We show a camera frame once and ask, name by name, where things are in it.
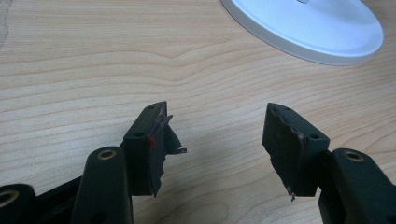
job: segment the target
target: wooden tabletop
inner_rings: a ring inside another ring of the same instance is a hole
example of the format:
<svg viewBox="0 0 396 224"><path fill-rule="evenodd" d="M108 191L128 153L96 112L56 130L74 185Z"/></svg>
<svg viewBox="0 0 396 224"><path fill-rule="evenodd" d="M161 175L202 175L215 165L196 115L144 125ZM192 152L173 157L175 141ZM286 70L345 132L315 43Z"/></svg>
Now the wooden tabletop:
<svg viewBox="0 0 396 224"><path fill-rule="evenodd" d="M396 183L396 1L366 0L385 40L366 63L292 57L240 26L220 0L0 3L0 185L36 194L117 146L167 101L187 154L168 156L143 223L321 223L318 195L291 202L264 150L267 103L370 155Z"/></svg>

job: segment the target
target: table surface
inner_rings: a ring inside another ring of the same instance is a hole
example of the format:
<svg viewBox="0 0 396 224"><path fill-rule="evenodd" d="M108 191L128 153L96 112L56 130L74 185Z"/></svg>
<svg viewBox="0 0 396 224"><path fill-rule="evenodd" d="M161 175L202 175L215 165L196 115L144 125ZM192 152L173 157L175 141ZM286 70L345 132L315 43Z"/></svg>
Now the table surface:
<svg viewBox="0 0 396 224"><path fill-rule="evenodd" d="M370 155L396 183L396 1L364 1L385 34L366 63L329 66L274 49L219 0L0 3L0 184L37 194L82 174L137 115L167 101L187 154L168 156L142 223L321 223L293 203L261 145L267 103Z"/></svg>

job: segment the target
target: screw hole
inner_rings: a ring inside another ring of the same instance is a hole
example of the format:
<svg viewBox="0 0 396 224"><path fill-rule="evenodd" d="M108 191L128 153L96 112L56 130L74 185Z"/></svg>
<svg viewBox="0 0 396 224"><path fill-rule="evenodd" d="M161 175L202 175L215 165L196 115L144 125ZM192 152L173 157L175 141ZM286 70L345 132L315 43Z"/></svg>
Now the screw hole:
<svg viewBox="0 0 396 224"><path fill-rule="evenodd" d="M0 208L14 202L20 193L15 189L8 189L0 193Z"/></svg>
<svg viewBox="0 0 396 224"><path fill-rule="evenodd" d="M347 151L344 153L344 156L352 161L364 161L363 156L355 152Z"/></svg>
<svg viewBox="0 0 396 224"><path fill-rule="evenodd" d="M105 161L105 160L113 158L116 154L117 154L117 152L113 149L104 150L98 154L98 159L101 161Z"/></svg>
<svg viewBox="0 0 396 224"><path fill-rule="evenodd" d="M396 224L396 216L390 216L390 217L388 217L388 221L389 221L391 224Z"/></svg>
<svg viewBox="0 0 396 224"><path fill-rule="evenodd" d="M143 133L136 133L134 136L135 137L143 137L143 135L144 135Z"/></svg>
<svg viewBox="0 0 396 224"><path fill-rule="evenodd" d="M90 224L99 224L105 222L107 214L105 212L98 212L90 218Z"/></svg>
<svg viewBox="0 0 396 224"><path fill-rule="evenodd" d="M319 136L317 134L314 134L314 133L310 134L309 137L312 138L312 139L319 139Z"/></svg>

